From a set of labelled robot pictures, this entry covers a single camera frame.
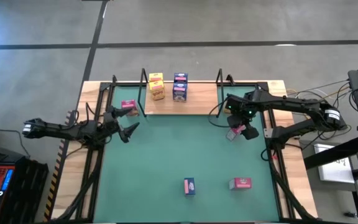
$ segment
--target wooden shelf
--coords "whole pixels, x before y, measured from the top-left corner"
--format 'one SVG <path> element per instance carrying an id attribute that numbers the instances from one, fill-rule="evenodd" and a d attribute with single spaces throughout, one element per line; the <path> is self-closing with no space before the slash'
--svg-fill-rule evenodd
<path id="1" fill-rule="evenodd" d="M 146 88 L 145 114 L 164 115 L 208 115 L 218 105 L 218 93 L 215 83 L 189 83 L 187 88 L 187 102 L 176 102 L 173 100 L 173 82 L 164 82 L 165 98 L 153 100 L 149 90 Z M 217 115 L 216 108 L 211 114 Z"/>

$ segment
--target wooden table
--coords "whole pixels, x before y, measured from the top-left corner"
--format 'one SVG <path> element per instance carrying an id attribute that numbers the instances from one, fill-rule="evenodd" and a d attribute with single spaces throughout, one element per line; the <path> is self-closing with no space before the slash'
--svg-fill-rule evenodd
<path id="1" fill-rule="evenodd" d="M 286 89 L 283 80 L 265 80 L 265 81 L 236 81 L 236 83 L 241 82 L 267 82 L 269 92 L 275 96 L 286 95 Z M 85 113 L 85 103 L 88 102 L 91 109 L 94 111 L 96 107 L 96 102 L 98 99 L 99 86 L 101 82 L 84 82 L 84 85 L 81 90 L 80 101 L 78 104 L 78 111 L 80 112 L 79 120 L 86 119 Z M 104 96 L 102 103 L 102 110 L 104 111 L 104 106 L 106 104 L 107 96 Z M 291 112 L 287 111 L 278 111 L 274 110 L 275 122 L 277 126 L 289 126 L 294 124 L 293 116 Z M 265 112 L 267 126 L 270 126 L 269 116 Z M 289 140 L 290 144 L 299 145 L 297 140 Z M 57 157 L 57 163 L 55 170 L 53 171 L 52 183 L 50 187 L 50 193 L 48 196 L 47 209 L 44 214 L 44 221 L 48 218 L 57 218 L 59 217 L 66 209 L 69 204 L 73 201 L 75 196 L 80 190 L 81 180 L 83 176 L 85 160 L 87 149 L 81 149 L 78 152 L 72 154 L 70 157 L 65 159 L 64 164 L 62 161 L 63 151 L 67 148 L 67 153 L 78 149 L 80 144 L 77 142 L 69 142 L 65 144 L 64 141 L 61 142 Z M 282 151 L 283 160 L 285 163 L 285 169 L 288 177 L 288 184 L 291 191 L 294 193 L 295 197 L 299 202 L 306 208 L 306 210 L 317 217 L 316 206 L 314 204 L 313 195 L 311 193 L 310 184 L 308 176 L 306 173 L 305 165 L 303 163 L 303 157 L 301 151 L 297 147 L 287 146 L 285 150 Z M 280 201 L 283 209 L 283 216 L 288 217 L 287 203 L 283 192 L 279 188 Z M 89 206 L 89 197 L 90 190 L 85 197 L 85 205 L 83 209 L 83 215 L 87 215 L 88 206 Z"/>

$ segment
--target gray floor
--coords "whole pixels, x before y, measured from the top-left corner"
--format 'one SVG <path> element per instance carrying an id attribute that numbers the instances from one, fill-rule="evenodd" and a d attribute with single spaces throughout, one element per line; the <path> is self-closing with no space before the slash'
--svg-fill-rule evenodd
<path id="1" fill-rule="evenodd" d="M 75 0 L 0 1 L 0 44 L 88 44 L 100 6 Z M 108 3 L 99 43 L 356 39 L 358 0 L 115 0 Z M 20 131 L 23 121 L 37 117 L 62 123 L 76 105 L 88 53 L 0 50 L 0 128 Z M 287 88 L 304 90 L 345 80 L 348 70 L 358 69 L 358 45 L 98 49 L 89 79 L 110 80 L 115 74 L 119 80 L 138 80 L 142 67 L 166 77 L 188 72 L 192 80 L 213 79 L 222 68 L 238 80 L 284 80 Z M 358 125 L 346 99 L 339 109 L 348 124 Z M 331 141 L 356 136 L 354 128 Z M 58 140 L 24 139 L 24 144 L 32 158 L 52 170 Z M 15 134 L 0 133 L 0 146 L 22 152 Z M 314 189 L 313 195 L 321 218 L 358 223 L 341 214 L 353 209 L 351 194 Z"/>

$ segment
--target blue box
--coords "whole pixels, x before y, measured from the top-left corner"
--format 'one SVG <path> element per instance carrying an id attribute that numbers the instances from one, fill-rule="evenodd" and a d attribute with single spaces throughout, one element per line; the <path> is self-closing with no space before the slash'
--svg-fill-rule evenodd
<path id="1" fill-rule="evenodd" d="M 194 183 L 193 177 L 185 178 L 185 195 L 186 196 L 196 195 L 196 184 Z"/>
<path id="2" fill-rule="evenodd" d="M 173 82 L 174 83 L 186 83 L 187 84 L 187 73 L 174 73 Z"/>
<path id="3" fill-rule="evenodd" d="M 174 101 L 186 102 L 187 100 L 187 84 L 174 83 L 172 96 Z"/>

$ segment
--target green table surface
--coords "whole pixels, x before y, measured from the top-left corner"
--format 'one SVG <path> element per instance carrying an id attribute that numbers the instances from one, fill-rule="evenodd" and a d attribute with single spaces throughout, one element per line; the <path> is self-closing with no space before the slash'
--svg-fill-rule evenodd
<path id="1" fill-rule="evenodd" d="M 252 90 L 225 87 L 224 94 Z M 138 91 L 117 86 L 112 104 L 120 108 L 121 100 L 137 99 Z M 269 164 L 260 158 L 266 145 L 259 114 L 252 122 L 259 137 L 230 142 L 229 128 L 211 125 L 207 116 L 145 118 L 139 112 L 119 119 L 124 127 L 140 122 L 129 143 L 115 134 L 105 147 L 95 223 L 278 221 Z M 226 118 L 222 113 L 213 121 L 227 125 Z M 194 197 L 185 196 L 185 177 L 195 178 Z M 252 188 L 229 190 L 234 177 L 251 177 Z"/>

